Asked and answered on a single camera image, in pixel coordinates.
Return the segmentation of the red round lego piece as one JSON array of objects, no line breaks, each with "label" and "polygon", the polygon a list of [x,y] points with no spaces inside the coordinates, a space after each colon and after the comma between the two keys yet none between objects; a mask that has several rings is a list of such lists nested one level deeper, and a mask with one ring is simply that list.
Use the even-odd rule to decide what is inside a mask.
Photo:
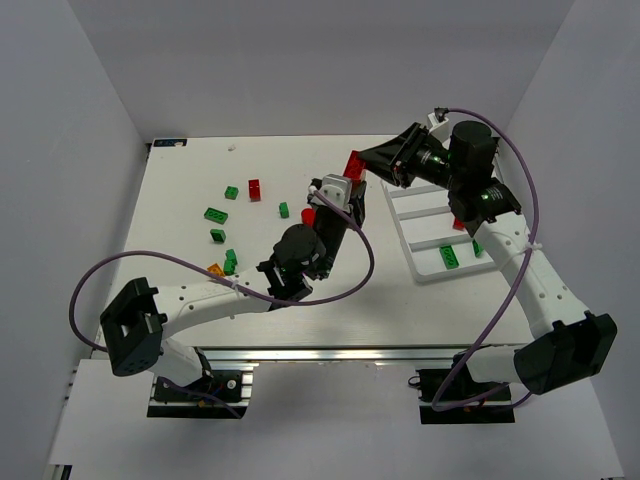
[{"label": "red round lego piece", "polygon": [[301,211],[301,221],[303,224],[312,227],[315,221],[315,210],[313,208],[305,208]]}]

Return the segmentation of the red long lego brick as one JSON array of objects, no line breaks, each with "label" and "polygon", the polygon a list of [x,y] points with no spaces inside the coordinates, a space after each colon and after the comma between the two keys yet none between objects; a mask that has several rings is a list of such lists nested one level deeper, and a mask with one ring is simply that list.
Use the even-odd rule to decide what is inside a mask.
[{"label": "red long lego brick", "polygon": [[343,176],[350,179],[354,184],[362,182],[366,178],[366,164],[359,157],[359,152],[352,150],[345,166]]}]

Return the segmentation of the green square lego brick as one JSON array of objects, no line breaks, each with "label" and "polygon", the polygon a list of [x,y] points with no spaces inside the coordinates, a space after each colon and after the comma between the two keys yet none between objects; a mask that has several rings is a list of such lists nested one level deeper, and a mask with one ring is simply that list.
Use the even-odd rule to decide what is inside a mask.
[{"label": "green square lego brick", "polygon": [[472,247],[473,247],[474,256],[476,258],[479,258],[482,255],[483,247],[476,240],[472,241]]}]

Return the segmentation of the green thin lego plate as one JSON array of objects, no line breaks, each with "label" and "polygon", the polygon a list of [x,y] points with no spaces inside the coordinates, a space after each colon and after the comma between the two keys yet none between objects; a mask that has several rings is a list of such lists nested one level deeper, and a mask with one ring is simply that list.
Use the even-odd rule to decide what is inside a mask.
[{"label": "green thin lego plate", "polygon": [[455,251],[451,245],[441,246],[439,248],[439,253],[447,270],[457,269],[460,266]]}]

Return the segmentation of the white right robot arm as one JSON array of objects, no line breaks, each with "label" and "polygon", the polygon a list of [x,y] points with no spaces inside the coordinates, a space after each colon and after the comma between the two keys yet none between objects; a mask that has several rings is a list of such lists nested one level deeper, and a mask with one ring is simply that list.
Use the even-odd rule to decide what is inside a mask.
[{"label": "white right robot arm", "polygon": [[519,383],[542,395],[598,374],[617,335],[608,314],[596,315],[567,287],[536,243],[522,207],[494,174],[497,141],[477,121],[456,124],[447,145],[413,124],[399,136],[362,150],[366,169],[407,188],[419,178],[445,189],[454,217],[493,260],[518,301],[533,336],[520,347],[489,347],[477,340],[453,361],[434,398],[461,373],[477,384]]}]

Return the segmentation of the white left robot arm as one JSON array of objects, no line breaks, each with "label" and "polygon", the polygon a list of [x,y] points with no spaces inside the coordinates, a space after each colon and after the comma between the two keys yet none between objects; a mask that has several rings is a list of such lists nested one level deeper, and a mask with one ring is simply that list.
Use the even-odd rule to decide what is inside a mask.
[{"label": "white left robot arm", "polygon": [[178,333],[247,313],[269,313],[306,302],[312,282],[326,279],[346,231],[365,218],[366,182],[327,175],[310,185],[312,224],[288,227],[270,257],[241,273],[180,286],[127,282],[100,316],[117,377],[151,371],[180,387],[211,373],[205,355],[175,340]]}]

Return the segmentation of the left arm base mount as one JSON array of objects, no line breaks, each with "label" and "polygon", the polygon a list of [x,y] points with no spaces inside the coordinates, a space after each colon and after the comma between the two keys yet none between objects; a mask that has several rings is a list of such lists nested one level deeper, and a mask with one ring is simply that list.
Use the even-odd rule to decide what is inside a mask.
[{"label": "left arm base mount", "polygon": [[246,413],[252,382],[247,369],[212,362],[190,347],[186,356],[164,352],[151,371],[149,418],[239,420]]}]

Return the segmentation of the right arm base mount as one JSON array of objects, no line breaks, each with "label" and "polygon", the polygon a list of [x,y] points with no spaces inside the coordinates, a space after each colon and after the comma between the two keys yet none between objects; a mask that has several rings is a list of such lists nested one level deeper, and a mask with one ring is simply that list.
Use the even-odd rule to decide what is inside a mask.
[{"label": "right arm base mount", "polygon": [[407,380],[418,394],[422,425],[500,425],[513,424],[512,394],[499,383],[477,383],[464,367],[437,402],[441,408],[464,401],[464,405],[446,411],[433,409],[439,387],[463,356],[455,349],[420,348],[413,350],[414,373]]}]

